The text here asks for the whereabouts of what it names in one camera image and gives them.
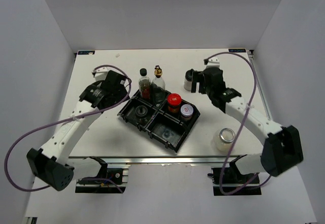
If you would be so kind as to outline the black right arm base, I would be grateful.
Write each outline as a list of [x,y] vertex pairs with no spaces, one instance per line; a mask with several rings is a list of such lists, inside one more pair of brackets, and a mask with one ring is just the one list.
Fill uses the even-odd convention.
[[[232,164],[231,161],[235,161],[237,158],[242,157],[243,155],[229,158],[222,179],[222,188],[224,192],[234,191],[236,188],[241,187],[244,183],[246,183],[250,178],[254,176],[253,173],[250,173],[248,175],[241,175],[234,170],[234,164]],[[212,159],[214,161],[211,165],[211,172],[209,172],[207,176],[213,182],[213,195],[224,196],[219,188],[219,175],[221,173],[221,168],[225,157],[213,157]],[[259,187],[259,177],[256,176],[247,186],[234,193],[233,196],[260,196],[261,194],[262,191],[261,187]]]

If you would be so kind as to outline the black-cap pepper grinder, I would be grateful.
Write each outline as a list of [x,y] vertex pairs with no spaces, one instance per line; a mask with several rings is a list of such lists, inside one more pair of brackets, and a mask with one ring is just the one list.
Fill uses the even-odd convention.
[[137,119],[144,119],[147,117],[148,108],[146,106],[140,105],[135,108],[135,115]]

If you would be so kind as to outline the grey-lid spice jar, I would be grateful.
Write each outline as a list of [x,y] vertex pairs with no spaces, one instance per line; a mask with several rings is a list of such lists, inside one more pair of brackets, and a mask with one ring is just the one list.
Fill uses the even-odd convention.
[[190,104],[184,104],[180,108],[180,118],[182,121],[189,121],[193,116],[194,109]]

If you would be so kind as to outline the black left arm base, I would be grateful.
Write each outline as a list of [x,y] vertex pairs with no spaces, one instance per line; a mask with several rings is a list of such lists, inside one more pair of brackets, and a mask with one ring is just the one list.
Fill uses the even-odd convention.
[[106,163],[95,177],[78,179],[75,186],[77,194],[122,194],[128,182],[128,167]]

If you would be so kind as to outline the red-label black-cap bottle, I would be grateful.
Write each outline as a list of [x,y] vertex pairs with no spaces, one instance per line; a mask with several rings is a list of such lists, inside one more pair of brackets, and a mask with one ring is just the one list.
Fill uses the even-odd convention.
[[150,100],[151,99],[151,80],[147,76],[147,70],[145,68],[140,69],[140,79],[138,81],[139,92],[143,99]]

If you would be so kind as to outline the clear glass oil bottle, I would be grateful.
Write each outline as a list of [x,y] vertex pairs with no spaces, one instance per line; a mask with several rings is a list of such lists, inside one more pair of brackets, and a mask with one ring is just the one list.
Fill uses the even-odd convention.
[[162,78],[163,71],[159,65],[154,68],[154,79],[152,80],[153,101],[157,107],[165,100],[166,97],[166,84]]

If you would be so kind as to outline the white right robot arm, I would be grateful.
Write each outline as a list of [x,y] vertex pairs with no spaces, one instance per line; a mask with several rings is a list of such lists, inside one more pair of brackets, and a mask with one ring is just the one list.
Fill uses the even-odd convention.
[[259,154],[241,156],[230,162],[232,181],[240,183],[248,174],[262,172],[277,177],[303,161],[298,129],[292,125],[284,127],[248,106],[238,91],[226,87],[219,67],[193,71],[191,91],[206,94],[213,106],[243,123],[263,146]]

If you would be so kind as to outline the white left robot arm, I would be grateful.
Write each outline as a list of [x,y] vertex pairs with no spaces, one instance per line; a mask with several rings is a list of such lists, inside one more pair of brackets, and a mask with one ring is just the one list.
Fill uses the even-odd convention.
[[129,99],[130,81],[126,73],[111,69],[104,72],[105,79],[96,79],[80,94],[70,118],[38,150],[30,149],[26,157],[32,173],[46,184],[61,191],[72,180],[92,178],[101,183],[107,178],[107,163],[94,156],[72,160],[72,150],[91,124],[103,112]]

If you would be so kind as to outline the red-lid sauce jar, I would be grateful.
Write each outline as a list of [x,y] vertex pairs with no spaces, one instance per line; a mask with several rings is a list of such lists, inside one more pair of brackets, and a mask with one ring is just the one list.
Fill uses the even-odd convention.
[[182,98],[177,93],[171,93],[167,96],[168,111],[177,114],[180,110]]

